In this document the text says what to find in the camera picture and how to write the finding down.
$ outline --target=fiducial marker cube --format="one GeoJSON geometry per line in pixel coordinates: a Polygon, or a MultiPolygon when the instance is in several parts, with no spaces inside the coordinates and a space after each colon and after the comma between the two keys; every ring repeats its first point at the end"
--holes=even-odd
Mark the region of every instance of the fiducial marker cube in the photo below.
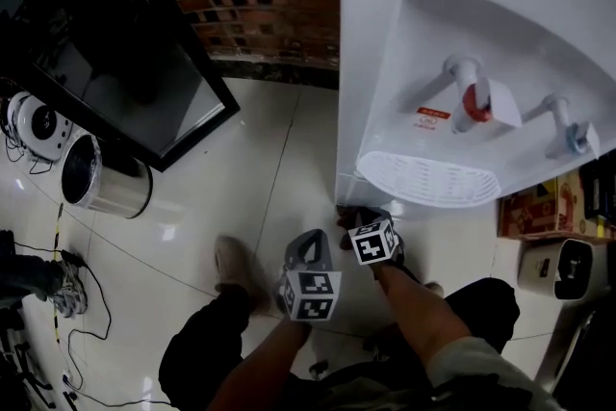
{"type": "Polygon", "coordinates": [[[342,273],[289,270],[284,300],[292,321],[329,321],[340,294],[342,273]]]}
{"type": "Polygon", "coordinates": [[[390,259],[399,245],[398,235],[388,219],[355,228],[348,235],[360,264],[390,259]]]}

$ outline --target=black cable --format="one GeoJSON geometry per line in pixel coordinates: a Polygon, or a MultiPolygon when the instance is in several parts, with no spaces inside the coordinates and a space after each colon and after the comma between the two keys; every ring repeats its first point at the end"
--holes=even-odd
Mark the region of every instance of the black cable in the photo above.
{"type": "MultiPolygon", "coordinates": [[[[15,244],[19,245],[19,246],[23,246],[25,248],[31,248],[33,250],[39,250],[41,252],[57,252],[58,250],[50,250],[48,248],[34,248],[33,246],[29,246],[26,244],[20,244],[19,242],[14,242],[15,244]]],[[[173,407],[173,405],[170,402],[166,402],[165,400],[149,400],[149,399],[141,399],[141,400],[135,400],[135,401],[130,401],[130,402],[122,402],[121,404],[106,404],[105,402],[98,400],[97,398],[93,398],[92,396],[89,396],[88,394],[84,394],[83,392],[81,392],[81,388],[84,386],[84,376],[82,375],[81,371],[79,370],[79,366],[77,365],[77,363],[75,362],[75,359],[73,358],[72,353],[70,352],[70,341],[72,338],[72,335],[74,333],[78,333],[78,334],[87,334],[89,336],[93,336],[96,339],[100,340],[100,341],[106,341],[107,338],[109,337],[109,330],[111,329],[112,326],[112,312],[111,310],[109,310],[109,305],[107,305],[107,300],[105,299],[105,294],[103,293],[103,287],[101,286],[100,282],[98,281],[98,278],[94,275],[94,272],[92,272],[92,269],[90,269],[90,266],[88,266],[88,264],[86,264],[86,262],[79,256],[75,255],[74,253],[70,253],[66,250],[60,250],[60,253],[62,255],[62,258],[64,261],[68,262],[69,264],[73,264],[74,266],[77,266],[78,268],[85,268],[88,270],[88,272],[91,274],[92,278],[94,279],[94,281],[96,282],[96,285],[98,286],[98,290],[100,291],[100,296],[103,300],[103,305],[105,305],[105,310],[107,310],[107,315],[109,316],[109,321],[107,322],[107,329],[105,329],[105,335],[104,336],[99,336],[98,334],[94,334],[93,332],[88,332],[85,330],[79,330],[79,329],[72,329],[69,333],[68,333],[68,342],[67,342],[67,350],[68,350],[68,357],[70,358],[70,361],[73,362],[73,366],[75,367],[75,370],[77,371],[77,373],[79,374],[79,378],[81,379],[81,381],[79,382],[79,386],[75,387],[73,384],[71,384],[68,381],[68,378],[65,376],[63,376],[63,383],[64,385],[66,385],[68,388],[70,388],[71,390],[73,390],[74,392],[76,392],[77,394],[79,394],[80,396],[83,396],[84,398],[88,398],[93,400],[94,402],[98,402],[100,405],[105,406],[105,407],[110,407],[110,408],[115,408],[115,407],[123,407],[123,406],[130,406],[133,404],[141,404],[143,402],[145,403],[149,403],[149,404],[164,404],[166,406],[169,407],[173,407]]]]}
{"type": "Polygon", "coordinates": [[[15,240],[13,240],[13,243],[16,244],[16,245],[19,245],[19,246],[23,246],[24,248],[31,248],[33,250],[38,250],[40,252],[51,252],[51,253],[54,253],[54,252],[58,251],[58,250],[50,250],[49,248],[34,248],[33,246],[24,245],[24,244],[21,244],[20,242],[16,242],[15,240]]]}
{"type": "Polygon", "coordinates": [[[83,263],[83,267],[85,267],[90,272],[90,274],[94,278],[94,281],[96,281],[96,284],[98,285],[98,289],[100,290],[100,295],[101,295],[101,297],[103,299],[103,305],[105,305],[105,309],[107,310],[107,315],[109,316],[109,321],[107,322],[107,329],[105,330],[105,335],[104,336],[99,336],[98,334],[94,334],[93,332],[88,332],[88,331],[80,330],[80,329],[72,329],[68,333],[68,344],[67,344],[68,356],[70,357],[70,361],[73,362],[73,365],[75,366],[75,370],[77,370],[77,373],[79,374],[79,378],[81,379],[81,382],[79,382],[79,386],[78,387],[75,387],[70,382],[67,382],[68,383],[68,387],[70,387],[73,391],[80,391],[81,388],[84,386],[84,376],[81,374],[81,371],[79,370],[79,367],[77,366],[77,363],[75,363],[75,359],[73,358],[73,355],[70,352],[70,339],[71,339],[72,335],[75,332],[77,332],[79,334],[88,334],[89,336],[93,336],[93,337],[95,337],[96,339],[98,339],[100,341],[107,341],[107,338],[109,337],[109,329],[112,326],[112,313],[109,310],[109,306],[107,305],[107,300],[105,299],[105,295],[103,295],[103,287],[98,282],[98,279],[96,279],[96,276],[92,272],[92,269],[90,269],[90,267],[82,259],[79,259],[79,260],[83,263]]]}
{"type": "Polygon", "coordinates": [[[88,394],[84,394],[83,392],[78,391],[77,389],[73,388],[73,386],[70,385],[68,380],[64,379],[64,383],[68,385],[68,387],[70,387],[73,391],[75,391],[80,396],[83,396],[84,398],[92,399],[94,402],[98,402],[100,405],[105,406],[105,407],[124,407],[124,406],[130,406],[132,404],[141,404],[142,402],[147,402],[149,404],[164,404],[165,406],[174,407],[170,402],[166,402],[165,400],[149,400],[149,399],[132,400],[130,402],[122,402],[121,404],[105,404],[104,402],[98,400],[97,398],[88,396],[88,394]]]}
{"type": "Polygon", "coordinates": [[[39,157],[37,157],[37,160],[35,161],[35,163],[32,165],[32,167],[30,168],[30,174],[31,175],[42,175],[44,173],[48,173],[49,171],[51,171],[51,167],[52,167],[52,163],[49,162],[49,168],[48,169],[44,169],[43,171],[32,171],[33,169],[35,169],[35,166],[39,164],[39,157]]]}
{"type": "Polygon", "coordinates": [[[21,158],[23,158],[24,153],[17,146],[9,147],[9,137],[8,136],[5,136],[4,139],[5,139],[5,149],[4,150],[7,151],[7,158],[9,159],[11,163],[17,163],[21,158]],[[9,149],[17,149],[19,151],[19,158],[17,158],[16,160],[12,160],[11,156],[9,155],[9,149]]]}

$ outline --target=robot vacuum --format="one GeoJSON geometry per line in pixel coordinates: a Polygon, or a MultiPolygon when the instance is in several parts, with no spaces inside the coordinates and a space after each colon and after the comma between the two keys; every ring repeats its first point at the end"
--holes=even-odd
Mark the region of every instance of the robot vacuum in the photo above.
{"type": "Polygon", "coordinates": [[[16,94],[9,103],[7,120],[13,139],[35,158],[55,163],[62,158],[73,124],[27,92],[16,94]]]}

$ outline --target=cardboard box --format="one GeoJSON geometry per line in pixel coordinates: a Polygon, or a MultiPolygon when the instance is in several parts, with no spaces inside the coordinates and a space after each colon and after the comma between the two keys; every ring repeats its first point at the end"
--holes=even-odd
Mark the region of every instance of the cardboard box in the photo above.
{"type": "Polygon", "coordinates": [[[607,243],[616,230],[603,218],[586,219],[579,170],[500,200],[499,237],[514,240],[573,238],[607,243]]]}

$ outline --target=sneaker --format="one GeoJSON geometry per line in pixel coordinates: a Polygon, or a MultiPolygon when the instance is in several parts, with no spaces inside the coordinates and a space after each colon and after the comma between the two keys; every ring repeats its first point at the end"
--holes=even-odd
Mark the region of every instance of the sneaker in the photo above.
{"type": "Polygon", "coordinates": [[[88,296],[79,279],[79,269],[66,261],[58,266],[63,271],[62,287],[52,296],[52,302],[63,317],[82,315],[88,309],[88,296]]]}
{"type": "Polygon", "coordinates": [[[239,285],[250,297],[252,312],[266,311],[270,299],[250,271],[250,254],[244,244],[235,238],[219,236],[214,256],[218,270],[216,291],[220,293],[224,285],[239,285]]]}
{"type": "Polygon", "coordinates": [[[62,291],[58,291],[51,295],[49,300],[53,303],[58,313],[65,319],[70,319],[75,314],[73,306],[68,305],[69,300],[64,297],[62,291]]]}
{"type": "Polygon", "coordinates": [[[445,290],[439,283],[430,282],[430,283],[425,283],[424,286],[428,288],[433,294],[439,296],[440,298],[445,297],[445,290]]]}

